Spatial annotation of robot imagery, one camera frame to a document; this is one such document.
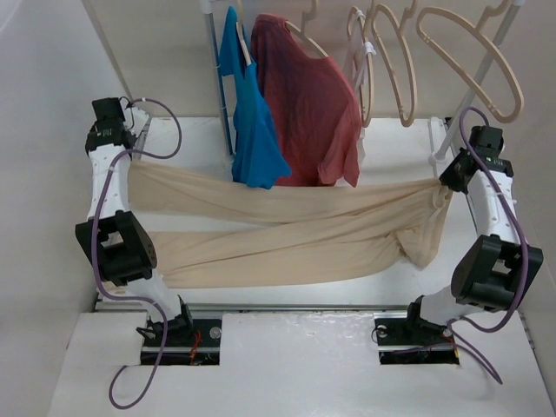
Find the beige trousers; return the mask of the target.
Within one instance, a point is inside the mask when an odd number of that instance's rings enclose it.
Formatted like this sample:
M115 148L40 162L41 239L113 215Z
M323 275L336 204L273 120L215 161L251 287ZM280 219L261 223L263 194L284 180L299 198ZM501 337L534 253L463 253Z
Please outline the beige trousers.
M436 257L452 192L425 179L355 188L251 189L161 164L129 170L134 209L243 222L241 231L155 232L171 288L319 284Z

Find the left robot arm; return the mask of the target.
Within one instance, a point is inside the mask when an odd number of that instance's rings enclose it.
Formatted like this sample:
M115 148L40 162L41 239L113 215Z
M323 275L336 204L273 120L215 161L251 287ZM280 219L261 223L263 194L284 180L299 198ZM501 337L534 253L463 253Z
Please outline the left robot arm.
M147 308L147 325L139 334L158 346L185 344L195 333L191 313L163 283L154 243L129 204L129 170L142 153L137 137L126 125L120 98L97 99L92 107L96 121L85 143L93 173L91 205L86 222L75 227L77 241L100 292L111 284L124 290L122 300Z

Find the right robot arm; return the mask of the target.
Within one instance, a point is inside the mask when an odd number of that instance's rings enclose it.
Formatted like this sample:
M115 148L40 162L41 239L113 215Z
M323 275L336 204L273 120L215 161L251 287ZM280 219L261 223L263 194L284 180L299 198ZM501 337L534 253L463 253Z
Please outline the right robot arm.
M423 341L447 329L450 321L468 320L480 311L513 314L544 261L517 221L513 166L500 158L503 144L501 129L473 127L466 146L440 176L442 185L466 195L477 239L449 286L409 305L401 331L410 341Z

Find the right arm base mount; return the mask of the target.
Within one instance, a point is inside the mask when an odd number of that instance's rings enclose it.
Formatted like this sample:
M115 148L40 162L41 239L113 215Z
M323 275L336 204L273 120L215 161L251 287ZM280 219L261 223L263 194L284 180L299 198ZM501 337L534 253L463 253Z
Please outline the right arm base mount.
M420 302L407 312L385 312L374 317L372 340L381 365L459 365L457 348L447 327L423 320Z

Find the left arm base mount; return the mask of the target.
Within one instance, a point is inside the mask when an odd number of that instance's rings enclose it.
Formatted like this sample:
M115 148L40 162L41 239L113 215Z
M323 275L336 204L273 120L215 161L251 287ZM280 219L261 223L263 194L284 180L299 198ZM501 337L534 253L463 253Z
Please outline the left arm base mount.
M143 328L136 328L142 337L142 365L155 364L162 343L162 331L161 322L149 321ZM221 318L194 318L184 326L172 320L160 366L216 366L220 363L221 341Z

